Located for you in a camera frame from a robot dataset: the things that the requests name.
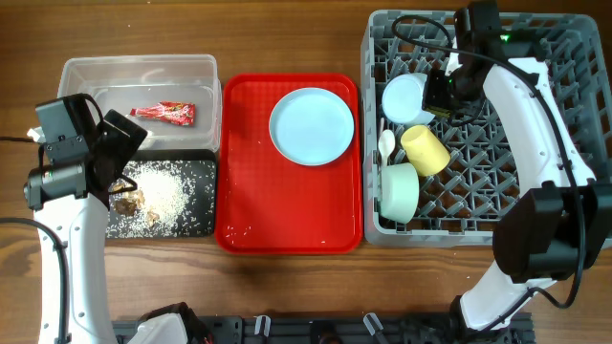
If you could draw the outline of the light blue bowl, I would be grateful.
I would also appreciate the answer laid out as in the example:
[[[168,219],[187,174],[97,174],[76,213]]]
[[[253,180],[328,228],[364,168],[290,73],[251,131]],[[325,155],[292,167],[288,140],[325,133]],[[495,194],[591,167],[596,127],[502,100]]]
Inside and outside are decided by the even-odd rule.
[[[388,120],[406,126],[428,125],[435,116],[423,106],[427,75],[398,75],[384,88],[382,110]]]

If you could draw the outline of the yellow cup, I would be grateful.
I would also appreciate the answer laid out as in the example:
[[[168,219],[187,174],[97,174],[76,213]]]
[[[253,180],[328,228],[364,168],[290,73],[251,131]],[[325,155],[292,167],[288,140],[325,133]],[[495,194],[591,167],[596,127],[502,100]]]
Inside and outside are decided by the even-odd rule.
[[[401,145],[409,162],[422,177],[441,172],[450,162],[450,153],[428,126],[415,125],[401,136]]]

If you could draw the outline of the red candy wrapper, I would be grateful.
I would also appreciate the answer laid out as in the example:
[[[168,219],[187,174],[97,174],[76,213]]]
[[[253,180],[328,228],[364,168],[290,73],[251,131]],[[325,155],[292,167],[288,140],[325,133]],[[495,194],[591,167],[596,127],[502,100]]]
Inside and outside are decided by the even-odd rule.
[[[161,101],[151,107],[134,108],[130,116],[154,119],[178,126],[192,126],[195,122],[196,107],[193,103]]]

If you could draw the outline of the white plastic spoon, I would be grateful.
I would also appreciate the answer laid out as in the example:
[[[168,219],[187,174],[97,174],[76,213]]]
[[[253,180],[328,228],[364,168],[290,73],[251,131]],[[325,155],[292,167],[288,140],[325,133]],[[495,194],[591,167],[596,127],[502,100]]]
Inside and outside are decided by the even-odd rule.
[[[395,145],[396,139],[394,133],[389,129],[383,130],[378,140],[378,150],[381,156],[381,168],[387,167],[389,158],[395,149]]]

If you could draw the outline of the green bowl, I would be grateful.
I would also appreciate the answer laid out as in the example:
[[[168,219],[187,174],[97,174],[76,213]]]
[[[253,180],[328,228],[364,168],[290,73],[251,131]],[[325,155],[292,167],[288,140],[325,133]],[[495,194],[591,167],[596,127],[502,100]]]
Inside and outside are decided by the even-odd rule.
[[[381,215],[397,223],[409,223],[419,202],[419,178],[415,167],[409,162],[388,165],[382,169],[381,182]]]

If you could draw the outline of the light blue plate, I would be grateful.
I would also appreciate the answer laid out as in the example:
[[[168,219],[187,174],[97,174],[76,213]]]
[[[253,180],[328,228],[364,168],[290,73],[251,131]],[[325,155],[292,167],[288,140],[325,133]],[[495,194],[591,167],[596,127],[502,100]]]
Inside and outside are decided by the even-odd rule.
[[[355,120],[335,93],[315,87],[297,89],[273,107],[269,136],[288,161],[321,166],[336,161],[355,136]]]

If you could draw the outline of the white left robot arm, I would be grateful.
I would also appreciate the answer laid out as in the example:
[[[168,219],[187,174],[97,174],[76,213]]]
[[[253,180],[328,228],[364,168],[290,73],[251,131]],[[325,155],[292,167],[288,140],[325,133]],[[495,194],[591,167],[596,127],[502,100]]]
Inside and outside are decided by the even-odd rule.
[[[24,186],[42,258],[42,343],[114,343],[104,246],[110,188],[146,137],[110,110],[94,122],[88,109],[37,114],[47,165]]]

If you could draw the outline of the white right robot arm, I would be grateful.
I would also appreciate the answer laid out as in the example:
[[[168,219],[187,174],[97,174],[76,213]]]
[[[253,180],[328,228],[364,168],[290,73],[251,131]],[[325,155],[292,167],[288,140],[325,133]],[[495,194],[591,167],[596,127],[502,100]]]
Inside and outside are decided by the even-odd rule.
[[[427,85],[429,97],[444,97],[433,107],[487,100],[514,155],[519,188],[493,232],[492,265],[456,300],[462,326],[471,334],[504,328],[537,294],[567,309],[611,229],[611,185],[598,182],[577,152],[535,39],[463,33],[441,49],[450,66]]]

